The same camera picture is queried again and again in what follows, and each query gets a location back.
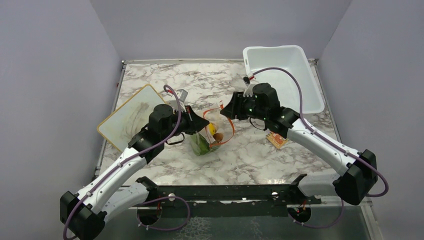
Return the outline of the yellow banana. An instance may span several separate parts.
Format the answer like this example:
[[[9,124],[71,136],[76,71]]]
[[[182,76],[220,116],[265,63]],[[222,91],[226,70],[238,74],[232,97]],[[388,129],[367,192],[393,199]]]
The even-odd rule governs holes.
[[[208,132],[213,136],[215,133],[217,133],[217,130],[219,129],[214,123],[210,123],[208,126]]]

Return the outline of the clear orange zip top bag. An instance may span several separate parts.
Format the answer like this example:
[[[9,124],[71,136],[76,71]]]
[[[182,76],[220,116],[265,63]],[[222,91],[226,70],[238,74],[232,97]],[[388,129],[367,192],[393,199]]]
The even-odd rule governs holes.
[[[202,117],[208,120],[209,124],[200,132],[189,136],[190,146],[196,156],[215,152],[235,135],[232,120],[220,113],[223,109],[224,103],[221,100],[202,112]]]

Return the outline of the green leafy vegetable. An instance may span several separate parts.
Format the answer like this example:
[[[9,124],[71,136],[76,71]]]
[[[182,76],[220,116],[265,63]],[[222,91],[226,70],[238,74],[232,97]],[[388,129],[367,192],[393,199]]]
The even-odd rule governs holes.
[[[189,143],[196,156],[203,156],[220,148],[220,145],[211,146],[209,141],[200,133],[191,135]]]

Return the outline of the white plastic bin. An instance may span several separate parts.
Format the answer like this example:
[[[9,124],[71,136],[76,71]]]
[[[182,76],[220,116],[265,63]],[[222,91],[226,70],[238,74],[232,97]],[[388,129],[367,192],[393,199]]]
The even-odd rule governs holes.
[[[247,75],[265,68],[276,67],[288,71],[296,78],[302,97],[293,79],[281,70],[266,70],[250,80],[252,84],[270,84],[276,90],[283,107],[298,112],[302,104],[302,112],[305,115],[317,114],[325,109],[316,78],[300,46],[250,46],[244,48],[242,55]]]

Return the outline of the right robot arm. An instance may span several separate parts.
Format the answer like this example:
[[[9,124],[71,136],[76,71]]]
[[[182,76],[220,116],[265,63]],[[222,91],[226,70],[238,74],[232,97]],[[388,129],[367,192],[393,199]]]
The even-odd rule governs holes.
[[[335,171],[298,177],[288,190],[292,202],[300,204],[312,196],[337,196],[358,205],[366,197],[378,180],[373,152],[359,152],[328,137],[298,112],[281,106],[277,91],[268,83],[256,84],[250,92],[234,92],[220,114],[231,120],[262,120],[266,129],[305,147]]]

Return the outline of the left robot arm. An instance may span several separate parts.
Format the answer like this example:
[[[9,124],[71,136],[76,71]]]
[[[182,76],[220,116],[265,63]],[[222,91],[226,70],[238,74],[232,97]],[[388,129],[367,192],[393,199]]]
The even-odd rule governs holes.
[[[155,184],[137,182],[127,192],[118,189],[138,170],[144,168],[165,148],[168,139],[180,134],[194,135],[209,125],[191,106],[177,110],[168,104],[153,108],[148,123],[135,134],[119,158],[95,180],[76,193],[65,192],[60,200],[60,220],[64,223],[62,236],[68,239],[71,231],[75,238],[93,240],[106,222],[124,209],[142,202],[152,205],[157,200]]]

